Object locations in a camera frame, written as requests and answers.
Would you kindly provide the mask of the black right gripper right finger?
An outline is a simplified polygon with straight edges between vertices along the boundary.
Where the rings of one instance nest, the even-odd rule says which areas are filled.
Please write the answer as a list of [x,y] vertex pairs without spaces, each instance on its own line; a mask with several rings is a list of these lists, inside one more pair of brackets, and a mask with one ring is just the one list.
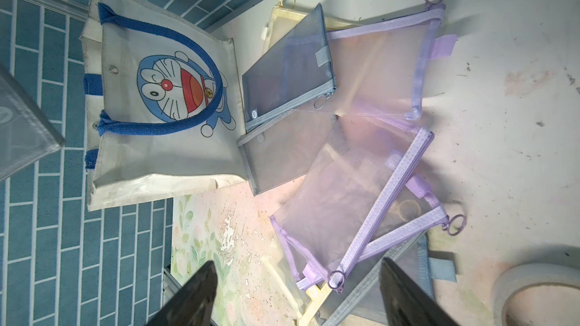
[[382,259],[379,283],[389,325],[459,325],[391,258]]

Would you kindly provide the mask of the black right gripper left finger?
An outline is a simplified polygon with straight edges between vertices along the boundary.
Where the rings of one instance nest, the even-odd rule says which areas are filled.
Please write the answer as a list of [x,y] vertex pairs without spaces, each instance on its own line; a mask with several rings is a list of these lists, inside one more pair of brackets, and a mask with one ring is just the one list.
[[166,303],[146,326],[216,325],[211,319],[217,296],[218,276],[214,261],[209,260]]

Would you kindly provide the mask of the small yellow trim pouch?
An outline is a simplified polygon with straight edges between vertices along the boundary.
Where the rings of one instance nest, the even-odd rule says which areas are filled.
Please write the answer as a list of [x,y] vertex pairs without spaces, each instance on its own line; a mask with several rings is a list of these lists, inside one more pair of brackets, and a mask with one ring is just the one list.
[[303,291],[296,285],[284,260],[276,262],[270,256],[263,256],[261,262],[294,312],[295,325],[324,325],[326,320],[320,310],[332,293],[329,285],[313,285]]

